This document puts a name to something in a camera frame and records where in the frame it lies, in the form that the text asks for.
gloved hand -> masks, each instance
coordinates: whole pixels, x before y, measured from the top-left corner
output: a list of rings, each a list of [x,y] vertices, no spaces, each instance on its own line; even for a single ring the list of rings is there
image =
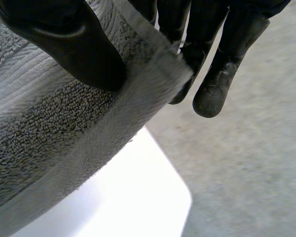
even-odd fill
[[[125,65],[85,0],[0,0],[0,19],[84,84],[107,91],[124,84]]]
[[[158,9],[160,32],[179,47],[188,11],[187,37],[181,54],[193,69],[171,104],[184,100],[212,47],[224,20],[222,38],[210,69],[193,101],[194,110],[212,118],[224,105],[231,82],[252,44],[291,0],[129,0],[152,24]]]

